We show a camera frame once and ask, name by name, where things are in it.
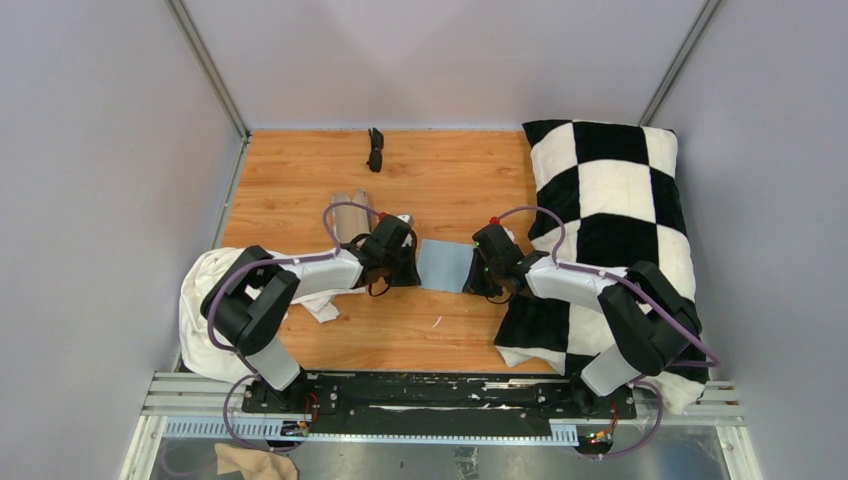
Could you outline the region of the blue cleaning cloth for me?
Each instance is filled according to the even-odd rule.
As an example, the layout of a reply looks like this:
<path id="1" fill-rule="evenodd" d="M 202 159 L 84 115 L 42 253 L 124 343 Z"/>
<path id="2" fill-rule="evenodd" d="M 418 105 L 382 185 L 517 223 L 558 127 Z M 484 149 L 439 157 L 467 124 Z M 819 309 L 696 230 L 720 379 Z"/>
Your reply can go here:
<path id="1" fill-rule="evenodd" d="M 424 289 L 462 293 L 473 258 L 470 244 L 424 239 L 417 270 Z"/>

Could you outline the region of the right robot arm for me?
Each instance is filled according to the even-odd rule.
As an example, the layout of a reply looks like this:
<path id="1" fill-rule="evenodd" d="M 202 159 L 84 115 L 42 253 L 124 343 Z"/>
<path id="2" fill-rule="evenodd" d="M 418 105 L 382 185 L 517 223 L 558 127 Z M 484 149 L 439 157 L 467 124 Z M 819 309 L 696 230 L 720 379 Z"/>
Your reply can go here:
<path id="1" fill-rule="evenodd" d="M 614 344 L 582 369 L 582 382 L 570 392 L 573 408 L 584 417 L 607 409 L 619 387 L 663 372 L 687 347 L 707 351 L 694 307 L 654 263 L 601 268 L 559 262 L 551 253 L 525 254 L 498 223 L 472 239 L 485 275 L 507 292 L 568 302 L 604 316 Z"/>

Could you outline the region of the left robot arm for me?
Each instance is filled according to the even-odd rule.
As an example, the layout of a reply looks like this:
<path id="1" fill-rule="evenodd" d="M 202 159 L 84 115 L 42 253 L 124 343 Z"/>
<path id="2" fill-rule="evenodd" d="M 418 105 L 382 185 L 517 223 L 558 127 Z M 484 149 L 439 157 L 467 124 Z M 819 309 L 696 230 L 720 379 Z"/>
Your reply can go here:
<path id="1" fill-rule="evenodd" d="M 381 213 L 374 229 L 335 250 L 278 258 L 260 246 L 246 248 L 201 303 L 213 345 L 230 351 L 268 388 L 268 400 L 283 413 L 306 400 L 302 368 L 278 338 L 297 298 L 334 290 L 356 290 L 398 279 L 414 258 L 417 240 L 406 218 Z"/>

